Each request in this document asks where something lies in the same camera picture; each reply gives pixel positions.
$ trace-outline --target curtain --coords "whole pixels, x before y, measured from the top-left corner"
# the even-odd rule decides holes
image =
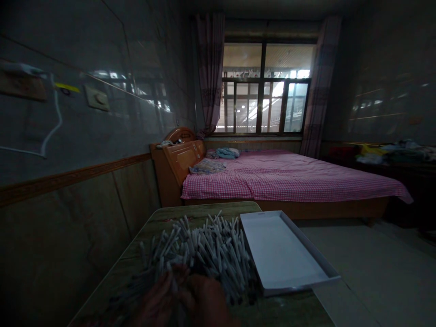
[[[319,156],[322,127],[341,32],[341,20],[341,17],[337,16],[326,18],[318,38],[300,149],[300,154],[307,157],[317,158]]]
[[[198,70],[205,129],[197,133],[199,139],[214,132],[219,120],[224,58],[224,14],[212,14],[204,20],[197,15]]]

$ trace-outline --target window frame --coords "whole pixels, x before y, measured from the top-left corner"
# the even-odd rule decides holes
[[[309,91],[310,91],[310,84],[312,81],[312,78],[306,78],[306,79],[291,79],[291,78],[274,78],[274,77],[264,77],[265,75],[265,60],[266,60],[266,53],[267,53],[267,44],[287,44],[287,45],[300,45],[300,44],[311,44],[316,45],[316,40],[291,40],[291,41],[283,41],[283,40],[239,40],[239,39],[228,39],[226,38],[225,43],[241,43],[241,44],[262,44],[262,57],[261,57],[261,67],[260,67],[260,77],[223,77],[223,88],[224,88],[224,95],[223,95],[223,101],[224,101],[224,124],[225,129],[227,129],[227,121],[228,121],[228,105],[227,100],[230,99],[227,95],[227,83],[233,82],[233,131],[232,132],[214,132],[212,134],[213,137],[229,137],[229,136],[301,136],[304,131],[304,122],[306,120],[306,112],[307,112],[307,103]],[[284,82],[283,83],[283,95],[282,95],[282,107],[280,112],[280,125],[279,125],[279,132],[264,132],[262,133],[262,115],[263,115],[263,99],[264,99],[264,89],[265,89],[265,83],[269,82],[270,87],[272,87],[274,82]],[[256,83],[258,84],[258,112],[256,116],[256,132],[255,133],[236,133],[236,99],[238,97],[236,93],[236,87],[238,83]],[[302,127],[299,132],[285,132],[285,119],[286,119],[286,107],[287,107],[287,101],[288,101],[288,92],[289,92],[289,84],[307,84],[307,94],[306,94],[306,101],[304,104],[304,113],[303,113],[303,119],[302,119]],[[270,99],[270,108],[268,111],[268,114],[271,114],[271,98],[272,98],[272,91],[270,90],[270,94],[267,94],[268,98]]]

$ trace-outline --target tiled floor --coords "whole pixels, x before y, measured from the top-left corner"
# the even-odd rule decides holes
[[[416,230],[360,220],[297,225],[342,276],[315,290],[337,327],[435,325],[436,248]]]

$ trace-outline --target wooden headboard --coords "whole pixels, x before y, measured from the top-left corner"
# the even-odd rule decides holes
[[[191,129],[187,127],[179,127],[168,134],[165,139],[171,142],[176,142],[178,139],[181,139],[183,142],[189,142],[196,140],[197,136]]]
[[[204,158],[206,147],[202,140],[166,146],[163,149],[156,148],[158,144],[152,144],[150,148],[162,207],[181,206],[182,186],[189,174],[189,167]]]

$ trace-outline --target pink checkered bedsheet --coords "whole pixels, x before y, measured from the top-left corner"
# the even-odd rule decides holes
[[[413,202],[395,179],[337,166],[284,150],[243,152],[224,172],[188,175],[183,199],[246,198],[271,201],[339,202],[397,196]]]

